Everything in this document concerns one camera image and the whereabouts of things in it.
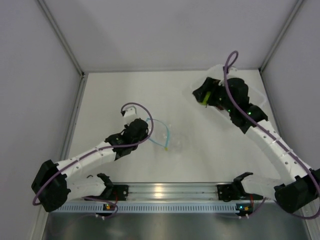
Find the green fake apple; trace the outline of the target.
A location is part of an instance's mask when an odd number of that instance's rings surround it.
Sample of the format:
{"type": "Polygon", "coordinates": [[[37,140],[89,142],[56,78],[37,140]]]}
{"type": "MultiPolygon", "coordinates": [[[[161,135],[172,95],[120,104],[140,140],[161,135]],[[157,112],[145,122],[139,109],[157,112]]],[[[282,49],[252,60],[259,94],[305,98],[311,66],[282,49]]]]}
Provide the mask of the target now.
{"type": "Polygon", "coordinates": [[[208,91],[205,95],[204,98],[202,100],[202,102],[200,103],[201,105],[207,106],[208,105],[208,100],[210,98],[211,92],[208,91]]]}

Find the clear zip top bag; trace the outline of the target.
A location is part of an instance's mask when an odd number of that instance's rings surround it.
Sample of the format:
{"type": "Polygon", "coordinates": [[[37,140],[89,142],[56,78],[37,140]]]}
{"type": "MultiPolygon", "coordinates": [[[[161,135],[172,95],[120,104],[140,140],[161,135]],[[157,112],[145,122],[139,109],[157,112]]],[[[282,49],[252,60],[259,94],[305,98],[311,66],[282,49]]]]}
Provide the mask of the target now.
{"type": "Polygon", "coordinates": [[[181,153],[183,150],[183,134],[172,124],[159,119],[153,119],[153,132],[149,141],[166,152],[181,153]]]}

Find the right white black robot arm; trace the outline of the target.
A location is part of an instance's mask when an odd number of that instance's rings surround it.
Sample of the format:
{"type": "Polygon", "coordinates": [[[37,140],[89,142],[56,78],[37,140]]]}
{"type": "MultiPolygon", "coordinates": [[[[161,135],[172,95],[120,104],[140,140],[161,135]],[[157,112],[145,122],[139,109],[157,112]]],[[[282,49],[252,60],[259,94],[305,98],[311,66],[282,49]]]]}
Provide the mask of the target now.
{"type": "Polygon", "coordinates": [[[293,214],[319,197],[320,171],[303,163],[276,133],[268,116],[250,102],[249,87],[241,78],[230,78],[227,86],[207,77],[192,91],[195,100],[206,107],[228,113],[230,121],[264,153],[279,173],[279,179],[245,172],[231,186],[237,198],[250,194],[270,198],[293,214]]]}

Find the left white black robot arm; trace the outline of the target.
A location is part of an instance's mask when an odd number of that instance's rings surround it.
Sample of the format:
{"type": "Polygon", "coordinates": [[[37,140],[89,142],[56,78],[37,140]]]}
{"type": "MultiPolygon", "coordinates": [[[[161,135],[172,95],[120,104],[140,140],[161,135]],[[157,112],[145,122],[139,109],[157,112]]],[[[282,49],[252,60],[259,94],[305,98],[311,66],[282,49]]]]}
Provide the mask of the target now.
{"type": "Polygon", "coordinates": [[[136,118],[126,124],[123,131],[110,135],[84,153],[58,162],[50,159],[43,162],[31,184],[35,193],[32,204],[41,205],[50,213],[75,199],[109,199],[114,192],[114,184],[106,174],[93,171],[135,151],[153,130],[153,122],[136,118]]]}

